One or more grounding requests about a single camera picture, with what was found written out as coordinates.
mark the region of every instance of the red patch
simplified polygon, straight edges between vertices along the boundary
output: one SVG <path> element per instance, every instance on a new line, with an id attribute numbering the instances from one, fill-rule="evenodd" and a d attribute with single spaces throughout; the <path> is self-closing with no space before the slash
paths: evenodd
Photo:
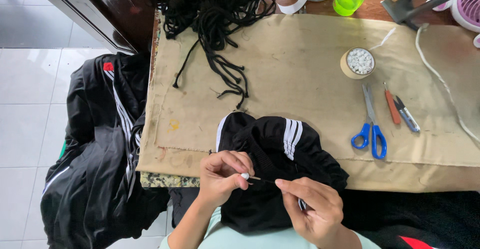
<path id="1" fill-rule="evenodd" d="M 402 236 L 400 236 L 400 238 L 402 238 L 406 243 L 408 243 L 408 245 L 410 245 L 413 249 L 433 249 L 431 246 L 421 240 Z"/>
<path id="2" fill-rule="evenodd" d="M 111 62 L 103 63 L 103 70 L 104 71 L 113 71 L 113 64 Z"/>

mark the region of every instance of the hand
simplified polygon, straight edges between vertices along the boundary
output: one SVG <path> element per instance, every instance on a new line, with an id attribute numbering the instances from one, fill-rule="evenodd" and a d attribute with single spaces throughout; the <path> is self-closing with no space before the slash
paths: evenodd
<path id="1" fill-rule="evenodd" d="M 321 249 L 340 248 L 339 243 L 352 238 L 354 233 L 341 224 L 343 201 L 335 189 L 309 178 L 277 179 L 275 183 L 282 190 L 285 209 L 299 235 Z M 300 209 L 299 198 L 307 203 L 306 210 Z"/>
<path id="2" fill-rule="evenodd" d="M 200 193 L 197 199 L 210 208 L 225 203 L 233 190 L 246 190 L 248 182 L 239 173 L 255 175 L 252 160 L 245 152 L 221 151 L 200 162 Z"/>

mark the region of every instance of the black pants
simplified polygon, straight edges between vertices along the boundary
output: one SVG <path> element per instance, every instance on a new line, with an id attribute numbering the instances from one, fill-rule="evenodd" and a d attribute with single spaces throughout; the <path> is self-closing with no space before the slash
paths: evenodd
<path id="1" fill-rule="evenodd" d="M 171 187 L 168 193 L 172 198 L 173 213 L 172 213 L 172 227 L 176 228 L 183 215 L 187 212 L 190 205 L 200 192 L 199 187 Z"/>

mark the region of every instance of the beige canvas cloth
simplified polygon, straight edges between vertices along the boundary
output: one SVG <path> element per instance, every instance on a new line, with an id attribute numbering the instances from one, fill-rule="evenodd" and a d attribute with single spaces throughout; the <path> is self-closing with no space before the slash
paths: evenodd
<path id="1" fill-rule="evenodd" d="M 375 72 L 353 80 L 342 73 L 341 56 L 351 47 L 372 50 Z M 231 35 L 239 48 L 221 51 L 245 66 L 249 98 L 243 109 L 253 117 L 282 116 L 308 123 L 324 150 L 350 174 L 348 187 L 392 191 L 480 189 L 480 149 L 458 124 L 441 83 L 415 49 L 416 33 L 390 22 L 309 14 L 273 15 Z M 217 126 L 240 100 L 208 66 L 197 47 L 172 87 L 197 36 L 191 29 L 176 40 L 160 38 L 149 86 L 139 171 L 198 176 L 199 161 L 215 150 Z M 427 60 L 451 87 L 466 125 L 480 134 L 480 51 L 473 34 L 455 26 L 430 26 L 420 37 Z M 412 133 L 392 122 L 386 81 L 421 127 Z M 366 106 L 362 83 L 373 88 L 376 118 L 387 141 L 387 156 L 351 146 L 362 128 Z"/>

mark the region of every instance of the orange handle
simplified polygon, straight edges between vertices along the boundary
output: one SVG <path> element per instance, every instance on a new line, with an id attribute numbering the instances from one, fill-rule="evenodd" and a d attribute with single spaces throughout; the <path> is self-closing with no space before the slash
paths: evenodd
<path id="1" fill-rule="evenodd" d="M 389 90 L 385 91 L 385 97 L 387 98 L 388 108 L 390 108 L 390 114 L 392 114 L 393 123 L 400 124 L 400 114 L 395 107 L 395 103 L 393 102 L 393 98 Z"/>

